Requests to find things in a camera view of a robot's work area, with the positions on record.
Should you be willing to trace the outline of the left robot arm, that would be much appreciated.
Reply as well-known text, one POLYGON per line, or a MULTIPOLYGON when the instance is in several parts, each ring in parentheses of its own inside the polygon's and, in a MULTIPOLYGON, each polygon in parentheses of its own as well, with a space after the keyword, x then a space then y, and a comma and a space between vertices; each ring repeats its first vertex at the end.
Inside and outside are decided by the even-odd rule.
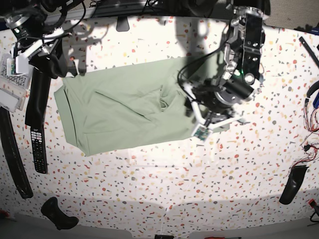
POLYGON ((235 106, 251 101, 263 85, 260 73, 263 23, 271 14, 268 0, 228 0, 232 11, 220 46, 180 69, 177 82, 195 117, 192 136, 205 141, 226 131, 231 123, 244 123, 235 106))

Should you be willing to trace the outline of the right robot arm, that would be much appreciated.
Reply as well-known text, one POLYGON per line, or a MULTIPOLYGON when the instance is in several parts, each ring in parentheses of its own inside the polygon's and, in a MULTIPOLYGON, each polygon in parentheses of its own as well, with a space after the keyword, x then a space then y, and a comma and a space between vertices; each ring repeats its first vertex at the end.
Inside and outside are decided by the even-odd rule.
POLYGON ((62 25, 68 12, 80 4, 84 1, 2 0, 0 16, 16 37, 6 60, 7 75, 28 75, 34 67, 52 79, 65 77, 62 39, 71 36, 75 26, 63 29, 62 25))

